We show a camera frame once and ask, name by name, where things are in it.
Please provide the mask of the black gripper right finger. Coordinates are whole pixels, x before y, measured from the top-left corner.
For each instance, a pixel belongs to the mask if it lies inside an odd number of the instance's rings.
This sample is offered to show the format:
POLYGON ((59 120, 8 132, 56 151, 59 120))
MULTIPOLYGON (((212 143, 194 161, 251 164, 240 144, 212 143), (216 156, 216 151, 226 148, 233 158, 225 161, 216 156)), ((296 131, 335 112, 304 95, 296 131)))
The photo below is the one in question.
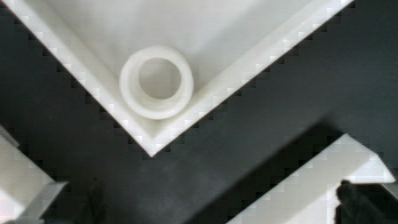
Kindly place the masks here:
POLYGON ((335 224, 398 224, 398 183, 342 181, 335 224))

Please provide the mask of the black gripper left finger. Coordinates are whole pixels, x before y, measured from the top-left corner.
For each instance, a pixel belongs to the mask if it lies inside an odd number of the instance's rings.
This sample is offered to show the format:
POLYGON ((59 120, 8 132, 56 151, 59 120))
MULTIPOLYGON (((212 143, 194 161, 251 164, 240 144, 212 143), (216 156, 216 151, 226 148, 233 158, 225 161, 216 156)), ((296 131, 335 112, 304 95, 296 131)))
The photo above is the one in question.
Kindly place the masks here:
POLYGON ((18 149, 0 126, 0 224, 45 224, 66 182, 57 182, 18 149))

